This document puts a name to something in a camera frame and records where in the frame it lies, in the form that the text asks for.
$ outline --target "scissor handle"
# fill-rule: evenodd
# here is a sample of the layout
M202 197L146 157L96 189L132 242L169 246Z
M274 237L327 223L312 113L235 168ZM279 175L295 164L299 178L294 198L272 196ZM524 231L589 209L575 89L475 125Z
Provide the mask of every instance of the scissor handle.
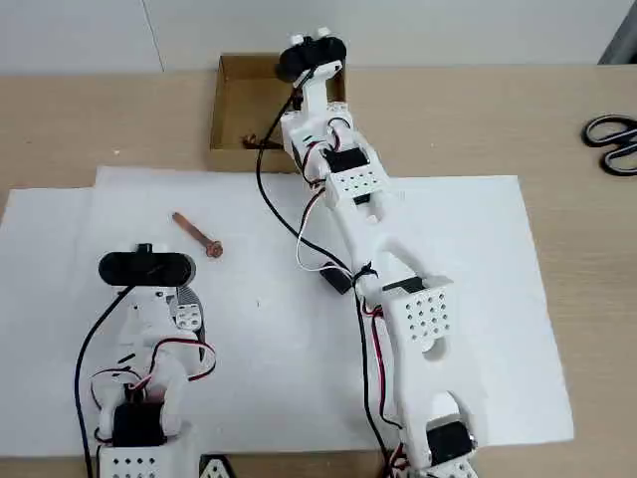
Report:
M637 141L627 142L625 145L618 147L617 149L608 151L606 154L601 156L599 165L608 174L612 174L614 176L637 176L637 167L623 169L613 165L613 161L618 157L627 156L633 152L637 152Z
M603 124L621 124L624 129L618 132L607 134L601 137L595 137L592 133L593 130ZM590 147L607 146L608 144L621 144L631 140L632 137L637 136L637 120L626 117L624 115L604 115L592 119L581 131L581 140Z

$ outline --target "wire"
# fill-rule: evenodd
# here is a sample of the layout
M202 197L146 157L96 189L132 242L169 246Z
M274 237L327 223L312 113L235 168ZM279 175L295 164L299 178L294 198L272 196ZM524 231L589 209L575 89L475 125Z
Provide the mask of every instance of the wire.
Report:
M203 378L204 376L208 376L210 373L212 373L214 371L214 369L217 366L217 355L215 353L215 350L209 346L208 344L204 343L204 342L199 342L199 341L195 341L192 339L179 339L179 338L170 338L170 339L164 339L162 341L159 341L153 351L152 351L152 356L150 359L150 368L148 369L148 374L142 378L138 384L136 384L132 390L133 391L137 391L140 390L144 387L146 387L148 385L148 383L151 381L152 379L152 373L154 372L155 369L155 365L156 365L156 360L157 360L157 354L159 352L159 349L166 345L166 344L181 344L181 345L185 345L185 346L194 346L197 347L199 349L203 349L206 352L210 353L210 356L213 358L213 361L211 361L211 363L206 367L206 369L204 371L201 371L199 373L195 373L193 375L189 375L188 376L188 381L196 381L199 380L201 378Z
M308 144L308 149L306 149L306 153L303 156L303 162L301 163L301 168L299 169L301 176L310 187L317 187L319 184L325 182L324 179L315 179L314 181L312 181L308 179L308 177L306 176L306 167L308 166L308 161L310 160L310 154L312 154L312 151L314 150L314 148L317 147L322 142L324 142L324 140L312 141L310 144Z
M262 165L262 161L263 161L263 153L265 151L265 145L267 143L267 141L270 139L270 136L272 136L273 131L275 130L275 128L277 127L277 124L279 123L279 120L281 119L281 117L283 116L283 114L286 112L286 110L290 107L290 104L292 103L292 100L294 98L294 96L303 88L303 85L306 83L307 80L309 80L315 73L315 69L316 68L312 68L305 76L304 78L301 80L301 82L299 83L298 86L296 86L292 92L290 93L290 97L288 98L288 100L286 101L286 103L281 107L281 109L279 110L279 112L277 113L277 116L275 117L275 120L272 122L272 125L270 126L270 128L268 129L268 132L266 133L266 135L264 136L264 138L261 140L261 142L259 143L259 152L257 154L257 165L255 168L255 173L257 176L257 186L259 187L259 192L261 193L261 197L263 197L264 202L266 203L266 205L270 208L270 210L272 211L272 213L275 215L275 217L279 220L279 222L281 222L281 224L283 224L283 226L288 229L288 231L295 236L296 238L299 238L299 232L297 232L297 230L292 227L288 221L286 221L284 219L284 217L279 213L279 211L277 210L276 206L272 203L272 201L270 200L270 198L268 197L268 194L266 193L266 190L263 186L263 181L261 178L261 165ZM342 267L345 270L347 269L347 266L345 266L344 262L342 262L340 259L338 259L335 255L333 255L331 252L323 249L323 247L318 246L317 244L315 244L314 242L309 241L306 238L302 238L301 242L303 242L306 246L310 247L311 249L314 249L315 251L323 254L324 256L328 257L329 260L331 260L331 262L333 262L334 264Z
M376 437L376 441L378 442L378 446L380 447L380 452L382 453L383 458L383 473L382 476L387 476L389 471L389 455L387 452L387 447L385 446L385 442L378 431L378 427L374 422L373 417L371 416L371 410L369 408L369 367L367 364L367 339L365 337L365 323L362 318L362 313L360 311L360 299L358 299L358 294L354 290L354 299L356 301L356 315L358 317L358 330L360 331L360 348L362 351L362 386L363 386L363 407L365 409L365 415L367 417L367 422L371 427L371 431L373 431L374 436Z
M371 316L371 336L374 342L374 350L376 352L376 361L378 362L378 381L380 383L380 401L378 404L378 414L380 419L388 425L395 426L399 430L402 430L402 426L395 421L385 416L385 401L387 399L387 379L385 376L385 363L382 358L382 348L380 346L380 338L378 337L378 328L376 326L376 319L382 317L382 311L374 309L374 313Z
M329 265L329 266L322 266L317 268L310 268L301 261L301 241L303 240L303 233L305 232L306 226L308 225L310 214L312 213L312 210L314 209L314 207L318 204L319 198L322 196L323 193L325 193L324 187L319 189L318 192L314 196L312 196L312 199L310 199L310 201L308 202L308 205L306 206L306 209L303 211L303 215L301 218L301 227L299 228L299 236L297 237L297 263L299 264L299 267L301 267L304 271L320 272L320 271L325 271L327 269L337 269L351 279L352 276L349 270L344 269L340 266Z
M136 385L141 380L141 376L139 376L139 374L136 371L131 370L129 367L105 368L104 370L95 372L91 376L91 397L93 398L93 402L95 403L98 410L102 410L102 405L100 404L96 396L96 391L94 387L94 378L98 375L101 375L103 373L109 373L109 372L111 373L111 376L110 376L111 380L114 380L117 383L121 383L123 385ZM120 375L122 374L127 374L128 378L123 378L123 377L120 378Z
M96 334L102 323L110 315L110 313L117 307L117 305L123 301L124 297L134 289L135 286L128 286L121 291L118 296L112 301L112 303L106 308L104 313L98 318L94 325L89 330L89 333L82 342L80 353L78 354L78 360L76 361L76 373L73 383L73 392L75 395L76 412L78 413L78 422L80 423L80 432L82 433L82 446L84 448L84 462L87 467L87 476L93 478L93 463L91 461L91 450L89 449L89 439L87 438L87 426L84 422L84 415L82 413L82 401L80 400L80 372L82 370L82 362L84 361L84 355L89 347L91 339Z

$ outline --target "hole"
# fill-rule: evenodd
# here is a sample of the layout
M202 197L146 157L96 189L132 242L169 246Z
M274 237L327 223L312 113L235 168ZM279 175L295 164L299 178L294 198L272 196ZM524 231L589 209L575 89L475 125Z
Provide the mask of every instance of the hole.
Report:
M447 352L447 342L444 337L435 339L431 347L422 353L422 356L428 361L438 361L445 356Z

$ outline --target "perforated plate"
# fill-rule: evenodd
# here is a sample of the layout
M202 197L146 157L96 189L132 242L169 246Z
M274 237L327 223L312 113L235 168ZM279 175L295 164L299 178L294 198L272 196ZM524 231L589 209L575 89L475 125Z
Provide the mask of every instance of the perforated plate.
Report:
M338 198L354 198L381 190L385 187L383 177L381 171L367 164L343 172L333 172L328 180Z
M436 478L478 478L466 457L434 466L427 471Z
M101 478L169 478L170 456L152 448L102 448Z
M418 346L450 334L455 314L453 283L404 295L390 302L401 335Z

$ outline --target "box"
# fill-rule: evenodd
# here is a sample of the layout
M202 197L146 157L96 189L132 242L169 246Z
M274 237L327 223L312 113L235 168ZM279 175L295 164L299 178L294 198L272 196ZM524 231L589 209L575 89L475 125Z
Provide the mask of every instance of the box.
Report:
M292 85L275 75L276 54L222 55L217 72L208 167L214 171L254 171L257 151L246 149L242 139L261 139L292 91ZM344 68L327 83L330 101L345 101ZM277 126L272 141L282 143ZM263 170L295 172L295 164L282 149L264 152Z

